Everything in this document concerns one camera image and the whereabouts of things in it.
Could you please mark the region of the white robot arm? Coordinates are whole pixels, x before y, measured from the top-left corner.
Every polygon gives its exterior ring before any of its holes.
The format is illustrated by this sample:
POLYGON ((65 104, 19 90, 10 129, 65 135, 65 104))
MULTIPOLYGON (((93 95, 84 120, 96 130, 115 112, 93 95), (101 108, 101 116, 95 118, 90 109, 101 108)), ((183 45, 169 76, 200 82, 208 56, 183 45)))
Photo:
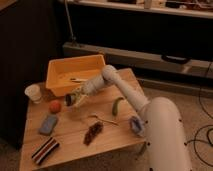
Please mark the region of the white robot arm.
POLYGON ((190 154, 181 115, 168 98, 149 100, 134 89, 112 65, 106 65, 100 74, 87 80, 82 87, 86 95, 115 85, 136 113, 143 119, 148 145, 150 171, 192 171, 190 154))

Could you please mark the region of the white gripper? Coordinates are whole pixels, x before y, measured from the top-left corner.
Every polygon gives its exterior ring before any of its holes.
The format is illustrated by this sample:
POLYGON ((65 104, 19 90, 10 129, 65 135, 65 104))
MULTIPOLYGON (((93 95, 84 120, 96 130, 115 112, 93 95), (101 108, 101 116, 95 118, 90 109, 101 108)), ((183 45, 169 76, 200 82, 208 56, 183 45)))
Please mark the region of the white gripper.
POLYGON ((105 81, 101 75, 97 75, 91 79, 88 79, 82 85, 82 92, 86 95, 92 95, 97 93, 105 86, 105 81))

